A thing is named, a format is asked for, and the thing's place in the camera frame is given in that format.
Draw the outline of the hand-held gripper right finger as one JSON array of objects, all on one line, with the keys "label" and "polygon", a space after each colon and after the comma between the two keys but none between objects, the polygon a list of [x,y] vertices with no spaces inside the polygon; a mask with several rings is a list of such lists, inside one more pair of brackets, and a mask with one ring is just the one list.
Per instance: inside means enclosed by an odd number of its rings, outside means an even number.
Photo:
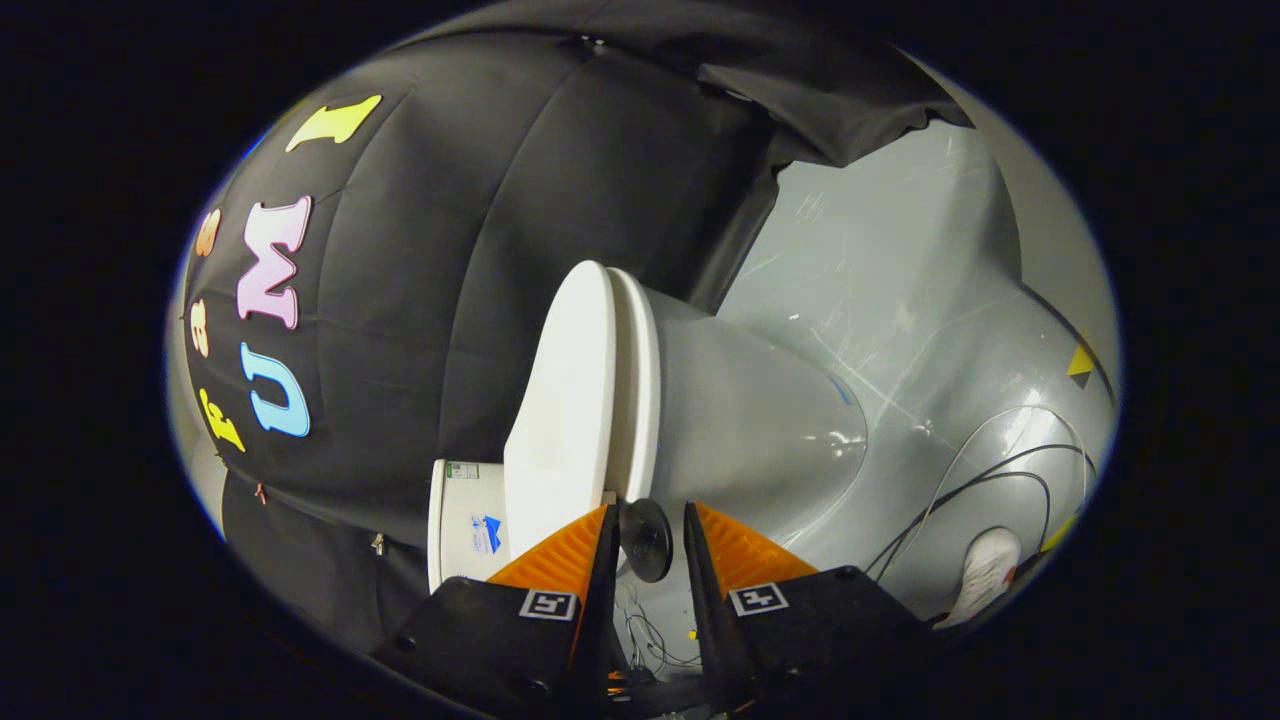
[{"label": "hand-held gripper right finger", "polygon": [[937,635],[854,566],[819,570],[689,502],[684,547],[699,655],[726,716],[873,716],[938,652]]}]

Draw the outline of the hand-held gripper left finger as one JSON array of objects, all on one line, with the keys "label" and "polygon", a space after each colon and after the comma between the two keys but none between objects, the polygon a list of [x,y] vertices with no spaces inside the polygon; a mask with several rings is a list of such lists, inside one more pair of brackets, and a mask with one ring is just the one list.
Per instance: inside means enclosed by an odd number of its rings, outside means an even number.
[{"label": "hand-held gripper left finger", "polygon": [[627,716],[613,624],[620,510],[602,505],[486,582],[452,577],[374,659],[476,716]]}]

